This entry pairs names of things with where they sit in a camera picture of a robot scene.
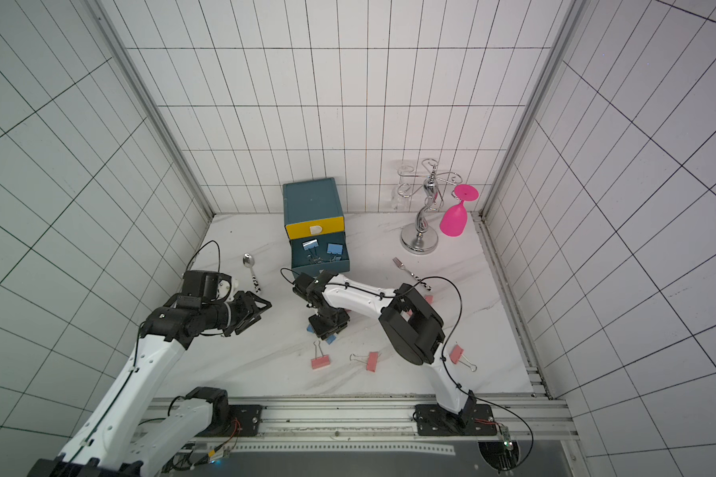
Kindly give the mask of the yellow top drawer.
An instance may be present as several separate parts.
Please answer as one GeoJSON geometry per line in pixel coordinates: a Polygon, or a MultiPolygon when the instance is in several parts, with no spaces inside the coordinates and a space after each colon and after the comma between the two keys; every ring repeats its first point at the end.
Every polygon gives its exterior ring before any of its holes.
{"type": "Polygon", "coordinates": [[[287,224],[284,228],[290,240],[307,239],[341,233],[345,230],[345,220],[344,216],[337,216],[287,224]]]}

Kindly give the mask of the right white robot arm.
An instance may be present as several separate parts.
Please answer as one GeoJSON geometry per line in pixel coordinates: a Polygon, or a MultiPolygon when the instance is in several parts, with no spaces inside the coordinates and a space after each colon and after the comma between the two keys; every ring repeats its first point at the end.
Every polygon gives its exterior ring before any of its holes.
{"type": "Polygon", "coordinates": [[[433,426],[461,433],[471,423],[477,398],[446,370],[444,320],[415,286],[371,287],[326,270],[316,277],[299,275],[292,290],[315,310],[308,321],[321,340],[340,333],[351,311],[377,319],[395,352],[421,367],[431,383],[438,407],[433,426]]]}

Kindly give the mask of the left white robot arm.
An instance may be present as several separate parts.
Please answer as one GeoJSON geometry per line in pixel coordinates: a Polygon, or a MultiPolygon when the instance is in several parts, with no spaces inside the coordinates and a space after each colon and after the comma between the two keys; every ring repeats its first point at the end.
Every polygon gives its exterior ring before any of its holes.
{"type": "Polygon", "coordinates": [[[197,388],[140,439],[133,435],[172,368],[211,330],[240,334],[272,304],[250,291],[225,300],[174,294],[138,328],[133,351],[97,408],[53,459],[32,476],[155,476],[191,439],[235,435],[241,426],[226,391],[197,388]]]}

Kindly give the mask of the teal drawer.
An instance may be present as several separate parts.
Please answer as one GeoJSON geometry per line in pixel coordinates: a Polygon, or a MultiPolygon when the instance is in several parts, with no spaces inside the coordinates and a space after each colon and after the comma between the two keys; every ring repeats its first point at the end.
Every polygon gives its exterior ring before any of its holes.
{"type": "Polygon", "coordinates": [[[346,273],[351,268],[345,232],[291,240],[290,251],[290,269],[295,273],[317,276],[324,270],[346,273]]]}

